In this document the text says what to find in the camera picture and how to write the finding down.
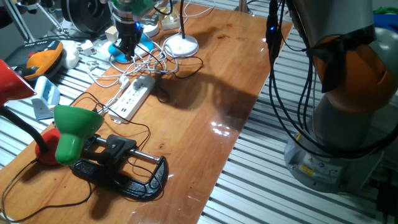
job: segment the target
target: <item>black clamp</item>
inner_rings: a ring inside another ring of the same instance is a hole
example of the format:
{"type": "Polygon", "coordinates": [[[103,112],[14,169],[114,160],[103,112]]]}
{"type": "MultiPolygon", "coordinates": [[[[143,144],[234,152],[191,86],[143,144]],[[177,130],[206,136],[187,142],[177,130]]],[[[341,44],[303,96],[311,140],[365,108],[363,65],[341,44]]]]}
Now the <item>black clamp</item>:
{"type": "Polygon", "coordinates": [[[103,187],[115,190],[134,200],[153,200],[164,188],[169,173],[166,158],[154,157],[137,149],[135,140],[110,135],[106,140],[94,135],[85,143],[85,148],[79,160],[70,169],[84,179],[100,184],[103,187]],[[96,143],[106,144],[103,152],[89,151],[96,143]],[[128,157],[140,157],[156,162],[156,168],[147,182],[141,182],[126,175],[120,174],[119,169],[128,157]]]}

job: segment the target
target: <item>green lamp shade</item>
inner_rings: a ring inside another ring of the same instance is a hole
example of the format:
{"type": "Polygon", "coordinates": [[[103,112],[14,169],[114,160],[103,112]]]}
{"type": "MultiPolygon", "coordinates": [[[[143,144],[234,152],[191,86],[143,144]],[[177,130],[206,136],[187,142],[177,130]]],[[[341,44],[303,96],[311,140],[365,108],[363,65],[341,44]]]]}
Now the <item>green lamp shade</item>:
{"type": "Polygon", "coordinates": [[[80,159],[85,141],[104,123],[104,118],[98,113],[74,106],[56,106],[54,120],[61,134],[55,158],[65,166],[71,166],[80,159]]]}

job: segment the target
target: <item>white round lamp base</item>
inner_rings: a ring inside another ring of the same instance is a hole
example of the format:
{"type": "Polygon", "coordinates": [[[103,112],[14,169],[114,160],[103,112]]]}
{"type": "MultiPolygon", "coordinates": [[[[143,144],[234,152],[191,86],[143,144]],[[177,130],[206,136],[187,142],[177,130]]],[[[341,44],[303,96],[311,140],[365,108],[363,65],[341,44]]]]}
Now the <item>white round lamp base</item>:
{"type": "Polygon", "coordinates": [[[199,50],[198,41],[190,35],[185,35],[185,39],[182,39],[182,35],[176,35],[171,37],[165,45],[170,46],[170,48],[166,47],[165,49],[171,57],[173,57],[171,51],[176,57],[190,57],[194,56],[199,50]]]}

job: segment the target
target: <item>green object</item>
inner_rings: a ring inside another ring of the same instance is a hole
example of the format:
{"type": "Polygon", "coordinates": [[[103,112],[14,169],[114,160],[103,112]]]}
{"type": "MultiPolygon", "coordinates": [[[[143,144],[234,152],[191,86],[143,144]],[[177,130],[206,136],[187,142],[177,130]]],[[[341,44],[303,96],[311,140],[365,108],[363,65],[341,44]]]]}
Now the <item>green object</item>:
{"type": "Polygon", "coordinates": [[[131,1],[130,3],[121,3],[118,0],[112,0],[112,3],[119,10],[123,11],[130,9],[133,16],[143,16],[155,6],[155,2],[153,0],[131,1]]]}
{"type": "Polygon", "coordinates": [[[394,7],[380,7],[373,11],[373,14],[398,14],[398,9],[394,7]]]}
{"type": "Polygon", "coordinates": [[[85,141],[104,123],[98,113],[74,106],[56,106],[54,120],[61,134],[55,158],[65,166],[79,161],[85,141]]]}

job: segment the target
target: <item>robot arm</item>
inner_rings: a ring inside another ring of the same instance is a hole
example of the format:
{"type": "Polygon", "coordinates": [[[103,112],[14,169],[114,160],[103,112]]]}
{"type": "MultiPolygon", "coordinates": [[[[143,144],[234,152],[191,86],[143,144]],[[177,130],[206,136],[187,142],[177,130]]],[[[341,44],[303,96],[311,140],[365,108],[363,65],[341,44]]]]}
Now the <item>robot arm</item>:
{"type": "Polygon", "coordinates": [[[131,60],[144,30],[140,21],[153,16],[158,7],[167,5],[168,0],[111,0],[108,3],[121,39],[120,43],[114,46],[127,60],[131,60]]]}

